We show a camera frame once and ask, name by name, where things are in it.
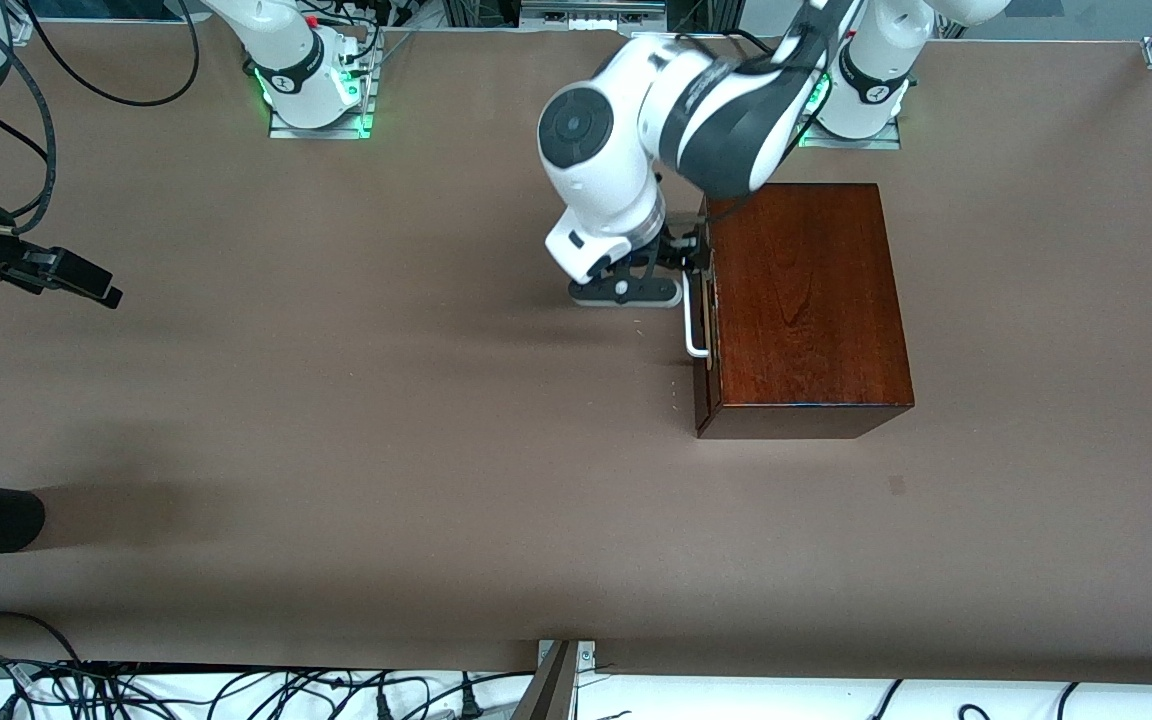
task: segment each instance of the round black joint cap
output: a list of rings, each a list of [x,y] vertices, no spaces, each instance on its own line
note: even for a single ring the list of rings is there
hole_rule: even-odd
[[[550,100],[536,129],[545,160],[570,168],[598,154],[612,136],[612,104],[593,88],[575,88]]]

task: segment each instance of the wooden box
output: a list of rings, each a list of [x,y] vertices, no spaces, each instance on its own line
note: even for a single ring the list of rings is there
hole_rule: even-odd
[[[914,407],[878,185],[768,184],[707,233],[698,437],[855,438]]]

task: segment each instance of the white handle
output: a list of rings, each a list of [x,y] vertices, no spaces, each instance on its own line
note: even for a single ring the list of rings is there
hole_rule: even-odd
[[[691,355],[698,361],[708,357],[708,350],[704,347],[696,347],[691,340],[691,282],[687,279],[687,272],[682,273],[682,340],[687,346],[687,355]]]

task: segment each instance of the wooden drawer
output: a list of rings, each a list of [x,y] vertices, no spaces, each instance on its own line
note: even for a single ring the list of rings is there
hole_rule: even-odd
[[[708,243],[691,287],[698,437],[855,438],[914,407],[877,185],[765,185]]]

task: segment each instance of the table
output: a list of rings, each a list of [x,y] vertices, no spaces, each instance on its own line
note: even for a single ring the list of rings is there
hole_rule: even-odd
[[[157,96],[179,26],[55,26]],[[1132,44],[932,44],[877,182],[918,406],[859,441],[704,442],[679,311],[568,302],[532,127],[611,33],[425,33],[361,142],[266,141],[237,41],[128,109],[32,45],[32,241],[106,311],[0,286],[0,607],[94,659],[1152,680],[1152,71]],[[36,131],[17,81],[0,111]],[[0,202],[41,168],[0,135]],[[667,179],[674,209],[698,196]],[[0,650],[54,655],[26,629]]]

